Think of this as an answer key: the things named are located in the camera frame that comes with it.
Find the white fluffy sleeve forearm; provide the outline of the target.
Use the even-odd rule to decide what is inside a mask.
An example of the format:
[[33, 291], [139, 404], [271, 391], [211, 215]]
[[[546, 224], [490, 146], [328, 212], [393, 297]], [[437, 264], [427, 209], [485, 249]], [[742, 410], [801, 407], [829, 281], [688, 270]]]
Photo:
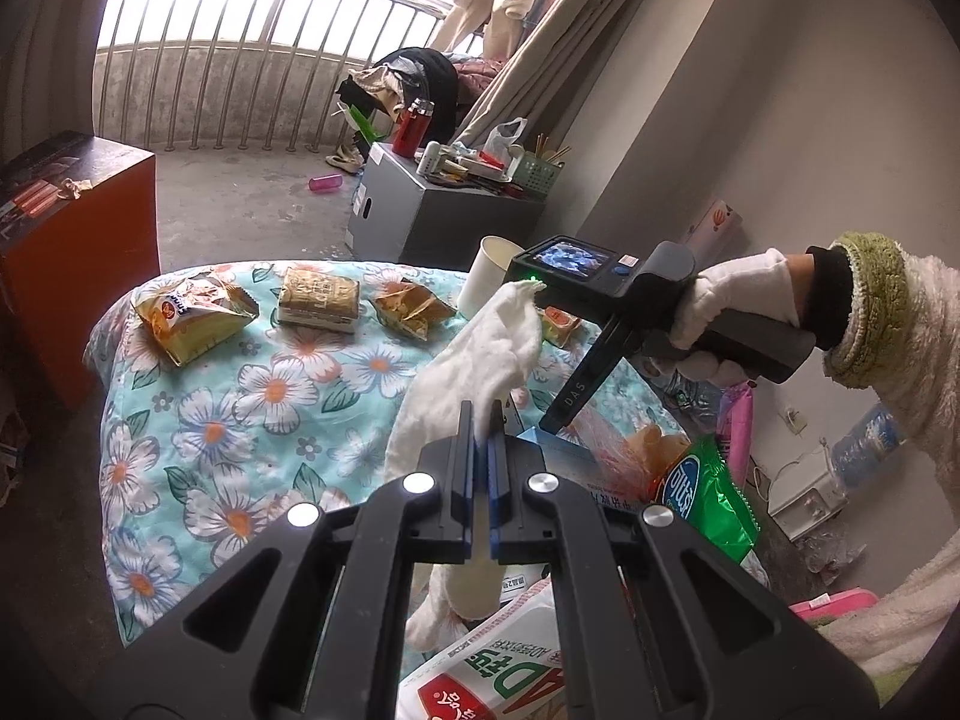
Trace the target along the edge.
[[878, 232], [807, 252], [814, 281], [800, 327], [814, 333], [825, 376], [874, 390], [957, 509], [958, 271]]

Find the white gloved right hand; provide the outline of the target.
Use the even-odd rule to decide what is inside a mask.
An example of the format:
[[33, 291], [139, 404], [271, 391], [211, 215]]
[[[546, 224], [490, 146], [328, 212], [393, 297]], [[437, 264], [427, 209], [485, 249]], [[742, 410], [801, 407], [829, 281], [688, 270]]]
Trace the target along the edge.
[[670, 343], [675, 348], [692, 348], [727, 309], [799, 327], [813, 277], [811, 254], [784, 255], [778, 249], [710, 266], [698, 273], [680, 301]]

